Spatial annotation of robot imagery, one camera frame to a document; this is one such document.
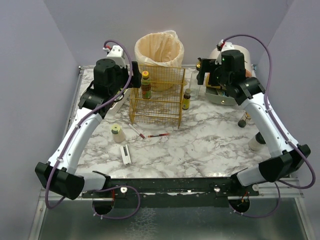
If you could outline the red sauce bottle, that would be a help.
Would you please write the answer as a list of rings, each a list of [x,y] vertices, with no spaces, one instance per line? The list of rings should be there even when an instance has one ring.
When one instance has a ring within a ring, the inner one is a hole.
[[[142,72],[141,95],[142,95],[142,98],[146,100],[149,100],[152,97],[150,74],[146,70]]]

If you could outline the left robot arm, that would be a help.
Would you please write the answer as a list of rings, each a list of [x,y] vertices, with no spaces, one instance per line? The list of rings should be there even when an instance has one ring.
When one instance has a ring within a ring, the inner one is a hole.
[[[121,67],[114,60],[96,62],[93,81],[81,95],[73,123],[61,144],[46,163],[39,162],[35,173],[45,188],[70,200],[80,193],[102,190],[109,177],[98,171],[76,175],[85,146],[124,89],[139,88],[141,73],[136,61]]]

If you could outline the gold spice jar black cap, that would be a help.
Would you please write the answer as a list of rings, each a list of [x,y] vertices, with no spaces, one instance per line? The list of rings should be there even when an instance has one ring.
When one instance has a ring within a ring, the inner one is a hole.
[[[251,116],[247,112],[245,112],[237,124],[240,128],[244,128],[250,122],[251,119]]]

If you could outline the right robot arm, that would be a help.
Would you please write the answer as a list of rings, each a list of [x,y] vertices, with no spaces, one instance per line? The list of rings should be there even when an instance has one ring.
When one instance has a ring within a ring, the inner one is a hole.
[[[197,83],[202,84],[205,74],[209,74],[210,85],[225,87],[227,94],[251,116],[269,150],[269,159],[234,174],[235,181],[241,186],[272,183],[297,171],[311,150],[308,145],[299,144],[272,113],[260,81],[246,75],[244,54],[231,49],[222,51],[217,59],[198,61]]]

